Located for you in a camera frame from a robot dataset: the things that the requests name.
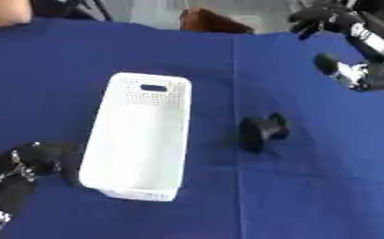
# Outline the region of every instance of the blue tablecloth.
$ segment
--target blue tablecloth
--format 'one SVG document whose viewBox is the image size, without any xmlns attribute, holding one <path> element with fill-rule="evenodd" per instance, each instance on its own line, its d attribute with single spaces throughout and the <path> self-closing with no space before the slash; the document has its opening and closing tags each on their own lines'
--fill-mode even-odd
<svg viewBox="0 0 384 239">
<path fill-rule="evenodd" d="M 41 182 L 0 238 L 384 238 L 384 91 L 347 91 L 313 66 L 338 36 L 211 35 L 93 21 L 0 29 L 0 152 L 29 141 L 88 139 L 120 71 L 187 77 L 192 121 L 172 203 L 109 199 Z M 238 149 L 248 115 L 283 114 L 292 134 L 260 155 Z"/>
</svg>

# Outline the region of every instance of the black robotic glove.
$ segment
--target black robotic glove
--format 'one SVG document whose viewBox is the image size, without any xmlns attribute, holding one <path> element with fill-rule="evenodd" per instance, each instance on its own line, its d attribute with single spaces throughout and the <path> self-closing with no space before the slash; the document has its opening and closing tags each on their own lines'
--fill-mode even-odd
<svg viewBox="0 0 384 239">
<path fill-rule="evenodd" d="M 295 22 L 291 28 L 299 39 L 306 40 L 319 31 L 329 31 L 346 36 L 347 41 L 371 63 L 384 63 L 382 52 L 376 52 L 366 46 L 359 38 L 351 35 L 351 28 L 356 23 L 384 39 L 384 21 L 366 13 L 356 12 L 348 7 L 337 5 L 318 5 L 307 7 L 292 14 L 290 22 Z"/>
<path fill-rule="evenodd" d="M 306 40 L 323 30 L 349 34 L 352 25 L 364 23 L 363 18 L 357 12 L 338 5 L 307 7 L 292 14 L 289 21 L 296 22 L 291 31 L 299 34 L 301 40 Z"/>
</svg>

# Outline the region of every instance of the person's hand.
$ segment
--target person's hand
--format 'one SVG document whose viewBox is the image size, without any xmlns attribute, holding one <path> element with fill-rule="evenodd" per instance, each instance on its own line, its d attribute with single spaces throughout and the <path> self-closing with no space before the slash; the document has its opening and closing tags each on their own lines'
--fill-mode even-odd
<svg viewBox="0 0 384 239">
<path fill-rule="evenodd" d="M 28 23 L 31 19 L 29 0 L 0 0 L 0 26 Z"/>
<path fill-rule="evenodd" d="M 337 5 L 307 7 L 292 14 L 289 21 L 295 22 L 291 31 L 298 34 L 301 40 L 308 39 L 322 30 L 334 33 L 348 33 L 355 23 L 364 23 L 357 12 Z"/>
</svg>

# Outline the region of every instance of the white plastic basket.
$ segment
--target white plastic basket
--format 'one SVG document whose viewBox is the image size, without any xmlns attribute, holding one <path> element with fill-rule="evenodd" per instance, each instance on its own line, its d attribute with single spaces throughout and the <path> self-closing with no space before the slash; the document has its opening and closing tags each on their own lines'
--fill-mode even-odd
<svg viewBox="0 0 384 239">
<path fill-rule="evenodd" d="M 111 78 L 79 171 L 110 197 L 172 201 L 183 177 L 192 86 L 183 77 Z"/>
</svg>

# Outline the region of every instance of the cable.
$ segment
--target cable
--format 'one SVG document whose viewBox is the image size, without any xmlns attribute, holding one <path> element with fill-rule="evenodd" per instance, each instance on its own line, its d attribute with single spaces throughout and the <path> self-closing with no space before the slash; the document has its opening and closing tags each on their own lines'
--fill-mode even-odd
<svg viewBox="0 0 384 239">
<path fill-rule="evenodd" d="M 108 13 L 105 4 L 101 0 L 93 0 L 93 1 L 97 5 L 97 8 L 102 13 L 103 17 L 105 17 L 106 21 L 114 21 L 113 17 L 110 15 L 110 13 Z"/>
<path fill-rule="evenodd" d="M 101 0 L 93 1 L 97 5 L 97 8 L 99 9 L 100 13 L 103 15 L 106 21 L 114 21 L 113 17 L 107 11 L 105 4 Z M 86 8 L 90 8 L 86 0 L 68 0 L 65 4 L 64 12 L 62 13 L 63 17 L 67 17 L 68 15 L 70 15 L 71 12 L 77 9 L 79 5 L 83 5 Z"/>
</svg>

